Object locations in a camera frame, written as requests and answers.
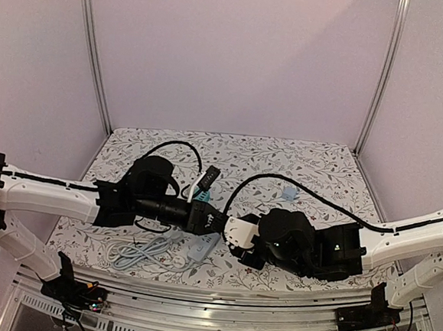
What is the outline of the light blue power strip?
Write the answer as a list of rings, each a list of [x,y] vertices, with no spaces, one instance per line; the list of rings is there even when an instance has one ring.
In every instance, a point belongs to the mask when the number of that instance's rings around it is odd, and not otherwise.
[[[196,239],[196,242],[189,248],[187,259],[194,263],[200,264],[206,256],[213,250],[220,240],[218,233],[202,235]]]

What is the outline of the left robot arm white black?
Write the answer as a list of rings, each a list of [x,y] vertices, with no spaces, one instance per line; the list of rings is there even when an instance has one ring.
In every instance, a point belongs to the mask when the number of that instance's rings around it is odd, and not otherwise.
[[[173,169],[170,161],[152,155],[135,161],[115,183],[71,183],[7,165],[0,153],[0,246],[38,275],[43,294],[70,303],[103,301],[105,290],[76,281],[71,260],[47,250],[11,211],[70,217],[102,228],[129,226],[141,216],[193,235],[222,232],[226,217],[219,210],[194,197],[167,194],[169,187],[180,190]]]

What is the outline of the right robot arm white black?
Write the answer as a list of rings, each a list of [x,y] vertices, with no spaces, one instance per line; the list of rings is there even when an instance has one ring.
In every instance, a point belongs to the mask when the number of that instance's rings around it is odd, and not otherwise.
[[[299,277],[341,281],[411,258],[422,260],[404,274],[376,285],[366,305],[335,311],[339,331],[399,322],[402,309],[443,281],[443,209],[402,222],[349,224],[316,229],[304,213],[274,208],[261,216],[231,217],[224,238],[241,263],[274,265]]]

